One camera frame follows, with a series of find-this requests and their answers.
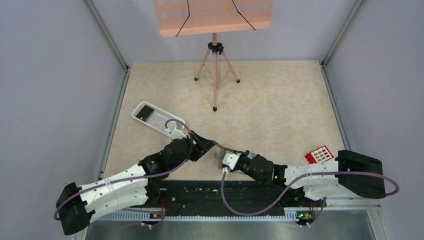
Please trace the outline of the grey card holder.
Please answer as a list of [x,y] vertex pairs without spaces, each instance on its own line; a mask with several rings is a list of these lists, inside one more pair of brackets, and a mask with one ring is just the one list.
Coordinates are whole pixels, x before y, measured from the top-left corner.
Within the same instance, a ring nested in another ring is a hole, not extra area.
[[[222,151],[220,151],[220,150],[217,150],[217,151],[214,153],[214,157],[218,160],[218,168],[219,168],[219,169],[222,169],[222,158],[223,158],[223,156],[224,156],[224,153],[225,153],[225,152],[222,152]],[[252,152],[250,152],[249,150],[246,150],[246,151],[241,151],[241,150],[240,150],[240,153],[237,153],[237,154],[240,154],[239,159],[240,159],[240,158],[248,158],[249,160],[252,160],[252,159],[253,159],[253,157],[255,157],[255,156],[256,156],[256,154],[255,154],[255,153],[252,153]]]

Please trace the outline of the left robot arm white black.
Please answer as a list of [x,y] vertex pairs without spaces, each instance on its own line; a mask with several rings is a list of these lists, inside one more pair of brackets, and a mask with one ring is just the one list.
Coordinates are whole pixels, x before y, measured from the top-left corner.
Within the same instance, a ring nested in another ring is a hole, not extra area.
[[189,132],[109,178],[84,185],[69,183],[55,204],[53,218],[60,221],[64,235],[70,236],[112,212],[135,206],[148,208],[158,201],[161,180],[187,161],[196,162],[216,144]]

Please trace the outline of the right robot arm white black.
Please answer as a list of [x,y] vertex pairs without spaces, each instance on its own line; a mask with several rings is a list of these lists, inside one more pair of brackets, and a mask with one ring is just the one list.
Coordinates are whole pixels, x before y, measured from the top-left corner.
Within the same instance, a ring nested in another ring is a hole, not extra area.
[[353,193],[368,199],[387,196],[382,162],[349,150],[340,150],[335,159],[302,166],[279,165],[257,154],[242,154],[230,167],[269,187],[300,189],[306,198],[317,201],[323,197]]

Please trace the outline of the black card in basket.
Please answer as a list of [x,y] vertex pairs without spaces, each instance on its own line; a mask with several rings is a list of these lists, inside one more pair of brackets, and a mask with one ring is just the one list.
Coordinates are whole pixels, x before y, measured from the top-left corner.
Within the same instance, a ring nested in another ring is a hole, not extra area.
[[153,114],[153,112],[154,109],[152,107],[149,105],[144,105],[135,117],[142,122],[146,122],[147,119]]

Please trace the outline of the white plastic basket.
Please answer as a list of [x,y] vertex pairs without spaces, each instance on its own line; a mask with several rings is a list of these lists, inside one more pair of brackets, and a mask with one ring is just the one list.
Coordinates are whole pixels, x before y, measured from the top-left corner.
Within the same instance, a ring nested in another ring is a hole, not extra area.
[[[146,121],[141,121],[141,120],[136,118],[136,115],[144,105],[148,105],[151,108],[153,108],[154,112],[152,113],[152,115]],[[181,121],[182,123],[185,123],[185,121],[182,118],[177,117],[176,115],[174,115],[174,114],[172,114],[172,113],[170,113],[166,110],[163,110],[162,108],[157,107],[156,105],[153,105],[153,104],[151,104],[147,101],[140,102],[133,109],[133,111],[131,113],[131,117],[133,119],[135,119],[136,121],[141,122],[141,123],[147,125],[148,127],[154,129],[154,130],[157,130],[158,132],[166,135],[167,137],[169,137],[168,133],[166,132],[166,122],[168,120],[177,119],[177,120]]]

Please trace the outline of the red plastic basket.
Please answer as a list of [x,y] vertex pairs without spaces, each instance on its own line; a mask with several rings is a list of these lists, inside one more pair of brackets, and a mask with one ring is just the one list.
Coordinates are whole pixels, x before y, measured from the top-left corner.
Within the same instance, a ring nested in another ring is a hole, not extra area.
[[334,155],[330,152],[326,145],[323,145],[307,153],[305,158],[310,164],[319,164],[333,159]]

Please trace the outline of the pink music stand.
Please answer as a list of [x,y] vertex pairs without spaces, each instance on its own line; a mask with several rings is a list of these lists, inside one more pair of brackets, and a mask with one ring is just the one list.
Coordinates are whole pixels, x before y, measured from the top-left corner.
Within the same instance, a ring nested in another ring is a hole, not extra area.
[[269,28],[273,4],[273,0],[153,1],[159,33],[163,37],[211,34],[212,41],[207,45],[194,80],[199,80],[203,69],[212,77],[214,112],[218,109],[218,88],[225,80],[219,77],[219,56],[227,63],[226,75],[232,74],[236,83],[241,81],[223,44],[218,41],[218,34]]

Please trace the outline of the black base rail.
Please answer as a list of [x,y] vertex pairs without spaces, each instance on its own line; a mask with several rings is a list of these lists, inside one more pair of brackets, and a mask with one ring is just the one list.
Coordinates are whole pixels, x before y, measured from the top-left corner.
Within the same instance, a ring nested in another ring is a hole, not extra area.
[[230,211],[254,213],[268,207],[284,187],[264,187],[254,181],[162,180],[143,205],[163,208],[167,217],[234,217]]

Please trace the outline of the aluminium frame rail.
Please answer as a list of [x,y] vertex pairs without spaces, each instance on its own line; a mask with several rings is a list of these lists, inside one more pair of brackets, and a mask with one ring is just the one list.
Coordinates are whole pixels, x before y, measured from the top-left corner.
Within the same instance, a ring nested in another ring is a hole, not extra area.
[[[324,209],[328,211],[371,211],[379,210],[380,203],[376,199],[360,197],[329,197],[326,200]],[[163,220],[166,222],[297,222],[301,217],[305,216],[308,210],[308,207],[286,207],[284,213],[268,212],[257,216],[206,216],[204,213],[201,215],[167,215]],[[161,217],[155,217],[150,213],[119,210],[100,217],[98,220],[157,223],[161,220]]]

